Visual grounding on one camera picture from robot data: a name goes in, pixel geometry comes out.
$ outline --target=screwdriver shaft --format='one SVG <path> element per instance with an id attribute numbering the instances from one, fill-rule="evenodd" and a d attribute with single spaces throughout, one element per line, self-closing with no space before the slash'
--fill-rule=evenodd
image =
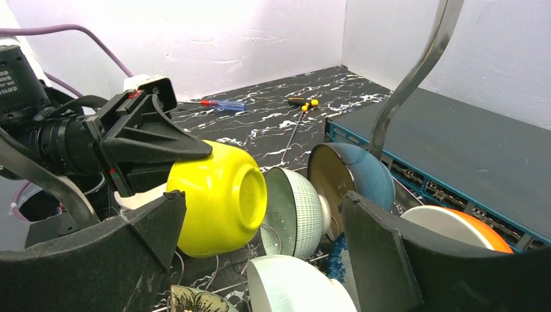
<path id="1" fill-rule="evenodd" d="M 302 117 L 304 117 L 304 112 L 300 112 L 300 115 L 298 115 L 298 121 L 296 122 L 296 125 L 294 125 L 294 129 L 293 129 L 293 132 L 291 133 L 291 137 L 289 138 L 289 142 L 287 143 L 287 147 L 285 148 L 285 151 L 283 151 L 283 156 L 281 156 L 281 162 L 283 162 L 283 159 L 285 159 L 285 155 L 287 155 L 287 151 L 291 146 L 292 139 L 294 138 L 294 134 L 296 133 L 296 129 L 298 128 L 298 124 L 300 124 Z"/>

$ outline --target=blue screwdriver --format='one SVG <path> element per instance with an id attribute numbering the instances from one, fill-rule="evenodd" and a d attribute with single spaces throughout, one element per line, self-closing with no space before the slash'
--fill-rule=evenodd
<path id="1" fill-rule="evenodd" d="M 184 102 L 186 104 L 201 104 L 201 106 L 222 109 L 224 111 L 242 112 L 247 110 L 247 105 L 239 101 L 228 101 L 225 99 L 204 99 L 200 102 Z"/>

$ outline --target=white label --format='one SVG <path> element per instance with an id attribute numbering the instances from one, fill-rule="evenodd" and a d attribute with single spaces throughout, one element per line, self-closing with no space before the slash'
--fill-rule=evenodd
<path id="1" fill-rule="evenodd" d="M 17 92 L 19 88 L 7 70 L 0 71 L 0 95 Z"/>

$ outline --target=patterned plate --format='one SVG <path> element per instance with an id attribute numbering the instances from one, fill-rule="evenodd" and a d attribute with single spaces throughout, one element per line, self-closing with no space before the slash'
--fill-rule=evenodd
<path id="1" fill-rule="evenodd" d="M 171 312 L 238 312 L 222 297 L 208 291 L 172 285 L 170 287 Z"/>

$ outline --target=network switch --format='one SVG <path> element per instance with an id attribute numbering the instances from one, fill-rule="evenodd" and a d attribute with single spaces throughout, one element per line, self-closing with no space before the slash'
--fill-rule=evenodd
<path id="1" fill-rule="evenodd" d="M 326 120 L 326 139 L 368 147 L 383 103 Z M 551 245 L 551 132 L 417 89 L 389 126 L 382 162 L 427 203 L 466 212 L 516 252 Z"/>

